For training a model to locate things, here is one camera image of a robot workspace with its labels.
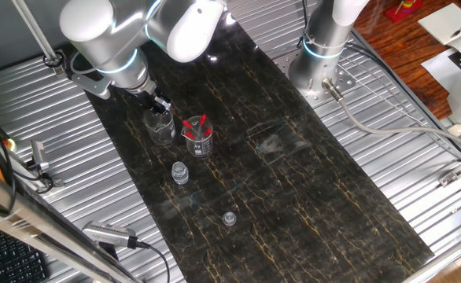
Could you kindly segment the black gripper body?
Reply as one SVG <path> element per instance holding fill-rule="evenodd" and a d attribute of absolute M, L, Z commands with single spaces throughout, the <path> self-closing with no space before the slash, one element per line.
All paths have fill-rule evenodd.
<path fill-rule="evenodd" d="M 160 102 L 160 99 L 162 98 L 162 92 L 158 89 L 155 89 L 155 91 L 151 94 L 147 91 L 142 91 L 137 93 L 135 96 L 137 102 L 144 109 L 163 108 L 162 103 Z"/>

